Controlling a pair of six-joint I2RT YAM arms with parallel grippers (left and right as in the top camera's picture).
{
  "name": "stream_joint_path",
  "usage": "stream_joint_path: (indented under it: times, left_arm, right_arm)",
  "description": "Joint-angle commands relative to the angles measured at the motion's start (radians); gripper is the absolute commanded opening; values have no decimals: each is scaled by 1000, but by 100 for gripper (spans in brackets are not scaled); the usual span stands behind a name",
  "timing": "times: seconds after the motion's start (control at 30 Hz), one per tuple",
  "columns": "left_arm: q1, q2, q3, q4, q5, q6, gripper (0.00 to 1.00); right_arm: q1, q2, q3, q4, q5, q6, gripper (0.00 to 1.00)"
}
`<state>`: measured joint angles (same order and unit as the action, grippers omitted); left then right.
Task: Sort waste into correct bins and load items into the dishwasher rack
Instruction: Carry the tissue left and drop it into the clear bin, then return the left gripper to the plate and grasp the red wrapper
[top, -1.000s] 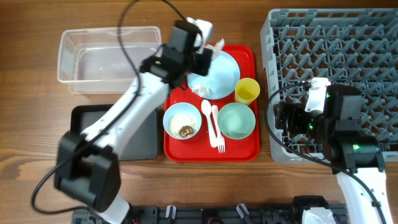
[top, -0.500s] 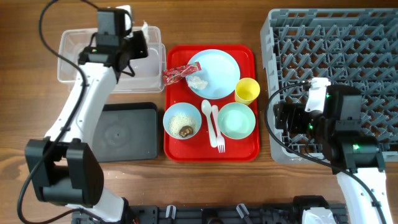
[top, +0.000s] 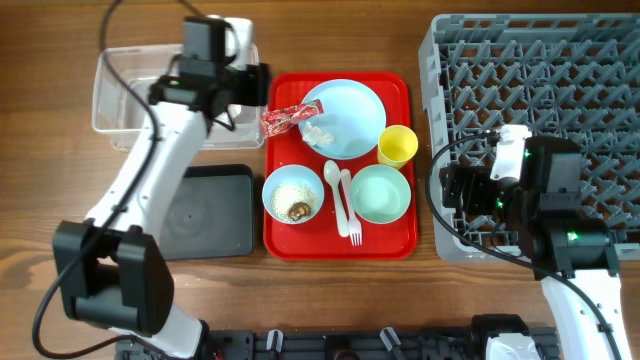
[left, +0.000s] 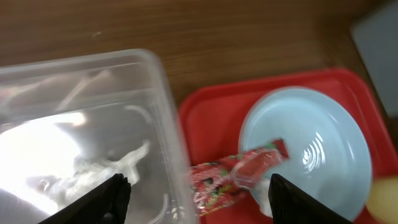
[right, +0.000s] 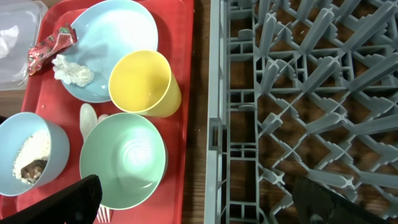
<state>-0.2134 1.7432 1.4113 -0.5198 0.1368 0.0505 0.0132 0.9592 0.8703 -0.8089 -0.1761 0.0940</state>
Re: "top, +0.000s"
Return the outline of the red snack wrapper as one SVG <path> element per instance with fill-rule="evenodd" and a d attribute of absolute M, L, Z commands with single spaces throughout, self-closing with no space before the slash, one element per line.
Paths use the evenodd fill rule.
<path fill-rule="evenodd" d="M 293 126 L 324 113 L 320 100 L 272 110 L 261 116 L 260 124 L 266 137 L 273 137 L 287 132 Z"/>

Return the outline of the white napkin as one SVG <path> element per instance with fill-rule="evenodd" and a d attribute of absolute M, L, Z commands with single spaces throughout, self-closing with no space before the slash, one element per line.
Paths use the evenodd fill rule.
<path fill-rule="evenodd" d="M 325 148 L 334 142 L 334 136 L 310 123 L 305 123 L 302 128 L 302 139 L 310 146 Z"/>

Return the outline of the yellow plastic cup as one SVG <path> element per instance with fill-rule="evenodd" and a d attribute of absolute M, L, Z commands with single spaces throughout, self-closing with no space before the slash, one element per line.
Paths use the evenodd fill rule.
<path fill-rule="evenodd" d="M 389 126 L 379 137 L 377 161 L 400 169 L 415 156 L 418 146 L 417 135 L 411 128 L 403 125 Z"/>

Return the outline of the mint green bowl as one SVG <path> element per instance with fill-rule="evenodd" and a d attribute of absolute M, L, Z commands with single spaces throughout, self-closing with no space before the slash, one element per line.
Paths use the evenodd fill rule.
<path fill-rule="evenodd" d="M 411 198 L 405 176 L 386 165 L 367 166 L 351 182 L 350 200 L 354 212 L 373 224 L 399 220 L 407 212 Z"/>

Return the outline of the light blue plate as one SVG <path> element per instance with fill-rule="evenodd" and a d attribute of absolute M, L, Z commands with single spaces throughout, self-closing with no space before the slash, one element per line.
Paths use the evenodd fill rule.
<path fill-rule="evenodd" d="M 386 111 L 381 99 L 368 86 L 353 80 L 337 79 L 315 86 L 303 99 L 318 99 L 324 113 L 301 122 L 310 123 L 334 136 L 325 148 L 309 146 L 320 155 L 334 160 L 362 157 L 374 149 L 387 127 Z"/>

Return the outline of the light blue rice bowl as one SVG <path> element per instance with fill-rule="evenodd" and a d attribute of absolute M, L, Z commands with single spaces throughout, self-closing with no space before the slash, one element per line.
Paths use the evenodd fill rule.
<path fill-rule="evenodd" d="M 285 165 L 265 179 L 262 202 L 266 213 L 285 225 L 299 225 L 319 214 L 324 201 L 320 177 L 308 167 Z"/>

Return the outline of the white rice leftovers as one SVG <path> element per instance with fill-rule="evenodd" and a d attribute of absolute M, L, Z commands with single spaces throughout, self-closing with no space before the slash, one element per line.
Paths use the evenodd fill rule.
<path fill-rule="evenodd" d="M 294 222 L 289 219 L 287 212 L 296 202 L 309 204 L 313 212 L 310 216 Z M 269 197 L 268 205 L 270 206 L 272 216 L 277 220 L 287 224 L 295 224 L 308 220 L 317 212 L 318 197 L 308 185 L 283 184 L 274 189 Z"/>

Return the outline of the brown food piece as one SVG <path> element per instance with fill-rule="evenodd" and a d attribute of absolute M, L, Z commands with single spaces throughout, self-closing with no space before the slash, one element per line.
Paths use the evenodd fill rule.
<path fill-rule="evenodd" d="M 312 207 L 305 202 L 296 202 L 288 210 L 287 215 L 290 220 L 297 222 L 312 214 Z"/>

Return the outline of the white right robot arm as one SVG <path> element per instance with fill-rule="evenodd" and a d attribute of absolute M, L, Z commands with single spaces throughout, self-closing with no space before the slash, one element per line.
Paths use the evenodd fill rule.
<path fill-rule="evenodd" d="M 582 155 L 571 140 L 537 136 L 515 151 L 517 177 L 483 167 L 431 166 L 443 205 L 494 214 L 518 235 L 520 255 L 477 250 L 528 268 L 540 282 L 567 359 L 628 359 L 614 236 L 601 219 L 582 216 Z"/>

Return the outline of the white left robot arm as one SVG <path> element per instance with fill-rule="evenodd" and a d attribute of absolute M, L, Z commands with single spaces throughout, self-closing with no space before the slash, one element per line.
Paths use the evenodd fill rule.
<path fill-rule="evenodd" d="M 174 283 L 157 244 L 183 175 L 217 116 L 229 105 L 264 106 L 271 74 L 266 64 L 242 69 L 181 63 L 162 75 L 141 104 L 149 126 L 109 191 L 81 222 L 63 221 L 53 236 L 58 275 L 34 318 L 40 327 L 54 293 L 65 315 L 116 332 L 164 359 L 213 359 L 219 351 L 208 325 L 174 302 Z"/>

